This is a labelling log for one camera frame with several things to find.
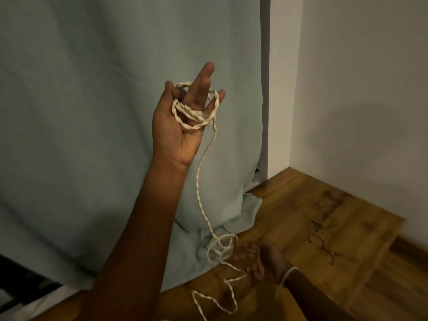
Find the person's left hand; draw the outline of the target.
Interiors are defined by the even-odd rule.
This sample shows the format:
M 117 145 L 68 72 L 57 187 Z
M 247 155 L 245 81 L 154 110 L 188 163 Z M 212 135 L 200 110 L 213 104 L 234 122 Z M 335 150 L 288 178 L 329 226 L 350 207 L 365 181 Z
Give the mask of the person's left hand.
M 175 99 L 184 104 L 187 94 L 182 88 L 174 87 Z M 153 160 L 167 162 L 179 170 L 188 171 L 202 140 L 203 129 L 185 131 L 177 122 L 172 113 L 172 103 L 163 102 L 160 97 L 157 108 L 153 114 Z M 204 108 L 191 108 L 202 111 Z

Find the person's right hand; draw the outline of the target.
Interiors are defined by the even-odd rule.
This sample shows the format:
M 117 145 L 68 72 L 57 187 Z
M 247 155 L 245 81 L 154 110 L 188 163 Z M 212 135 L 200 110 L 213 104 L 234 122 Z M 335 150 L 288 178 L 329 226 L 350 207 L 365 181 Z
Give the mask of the person's right hand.
M 293 265 L 283 257 L 283 254 L 273 242 L 263 237 L 259 240 L 263 241 L 262 255 L 265 264 L 265 280 L 279 285 L 279 282 L 286 270 Z

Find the person's left forearm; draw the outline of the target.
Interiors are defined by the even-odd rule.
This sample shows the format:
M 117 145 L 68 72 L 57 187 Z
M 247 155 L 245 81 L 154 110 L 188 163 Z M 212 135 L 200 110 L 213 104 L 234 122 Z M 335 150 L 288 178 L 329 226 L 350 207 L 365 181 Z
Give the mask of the person's left forearm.
M 126 227 L 76 321 L 154 320 L 187 172 L 166 156 L 153 156 Z

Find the person's right forearm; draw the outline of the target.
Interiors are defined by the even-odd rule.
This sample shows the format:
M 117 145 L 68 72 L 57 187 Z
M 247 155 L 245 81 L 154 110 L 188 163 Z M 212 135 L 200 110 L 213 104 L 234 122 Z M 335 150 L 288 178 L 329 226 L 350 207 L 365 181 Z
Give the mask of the person's right forearm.
M 288 276 L 286 289 L 307 321 L 357 321 L 314 286 L 299 270 Z

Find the white wristband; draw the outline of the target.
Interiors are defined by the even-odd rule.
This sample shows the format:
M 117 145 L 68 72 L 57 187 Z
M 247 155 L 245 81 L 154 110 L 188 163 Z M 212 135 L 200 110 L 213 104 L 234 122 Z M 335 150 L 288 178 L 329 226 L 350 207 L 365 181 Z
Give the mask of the white wristband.
M 279 282 L 279 285 L 281 287 L 283 287 L 283 288 L 286 287 L 286 280 L 287 280 L 288 276 L 295 270 L 299 270 L 299 269 L 296 266 L 292 266 L 286 270 L 286 272 L 284 273 L 284 275 L 282 276 L 282 278 Z

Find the dark thin-framed eyeglasses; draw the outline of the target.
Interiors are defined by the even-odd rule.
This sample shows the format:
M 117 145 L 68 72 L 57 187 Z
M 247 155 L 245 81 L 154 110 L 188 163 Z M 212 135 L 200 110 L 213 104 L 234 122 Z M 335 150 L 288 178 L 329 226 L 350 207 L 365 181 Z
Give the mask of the dark thin-framed eyeglasses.
M 336 222 L 336 223 L 330 224 L 328 226 L 324 226 L 324 224 L 322 224 L 318 221 L 314 221 L 314 220 L 310 220 L 310 223 L 314 227 L 314 232 L 310 233 L 307 237 L 309 243 L 313 244 L 316 249 L 318 249 L 324 253 L 327 253 L 328 256 L 330 257 L 330 265 L 334 265 L 335 257 L 333 255 L 333 253 L 331 253 L 331 251 L 326 247 L 325 241 L 319 235 L 319 233 L 320 233 L 320 231 L 334 228 L 334 227 L 338 226 L 339 223 Z

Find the light blue curtain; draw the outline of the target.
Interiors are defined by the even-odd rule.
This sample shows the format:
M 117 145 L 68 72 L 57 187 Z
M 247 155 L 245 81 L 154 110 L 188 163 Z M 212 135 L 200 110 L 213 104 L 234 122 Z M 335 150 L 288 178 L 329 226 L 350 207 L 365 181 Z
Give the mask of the light blue curtain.
M 152 158 L 164 83 L 213 62 L 226 98 L 199 175 L 216 235 L 254 225 L 260 0 L 0 0 L 0 254 L 91 288 Z

